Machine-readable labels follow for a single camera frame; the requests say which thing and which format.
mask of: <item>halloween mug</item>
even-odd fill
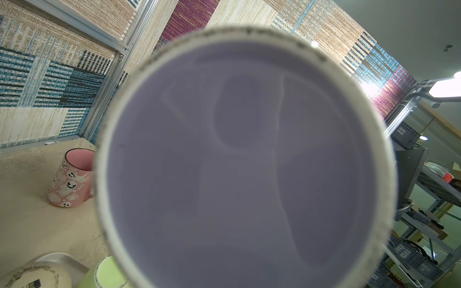
[[[48,200],[60,207],[75,207],[93,197],[91,176],[95,152],[84,148],[67,151],[47,192]]]

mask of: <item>light fixture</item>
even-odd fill
[[[435,98],[461,97],[461,72],[457,72],[455,77],[437,81],[429,90],[429,94]]]
[[[376,84],[368,84],[368,83],[363,83],[362,84],[362,89],[365,94],[368,95],[368,97],[374,97],[376,93],[379,91],[379,87]]]

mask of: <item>ceiling light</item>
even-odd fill
[[[460,97],[461,77],[436,82],[429,90],[429,94],[436,98]]]

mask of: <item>patterned wallpaper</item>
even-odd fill
[[[123,40],[142,0],[58,1]],[[158,1],[128,72],[150,56],[176,3]],[[115,54],[27,2],[0,0],[0,148],[78,134]]]
[[[59,1],[119,39],[141,3]],[[152,51],[180,35],[248,24],[318,42],[364,87],[383,118],[415,83],[332,0],[159,0],[120,84]],[[0,0],[0,148],[79,132],[115,51],[73,31],[26,2]]]
[[[115,52],[22,1],[0,15],[0,148],[77,134]]]
[[[385,118],[415,84],[408,72],[332,0],[180,0],[156,45],[202,27],[259,25],[319,47],[335,59]]]

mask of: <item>green mug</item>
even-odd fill
[[[132,288],[112,255],[91,268],[77,288]]]

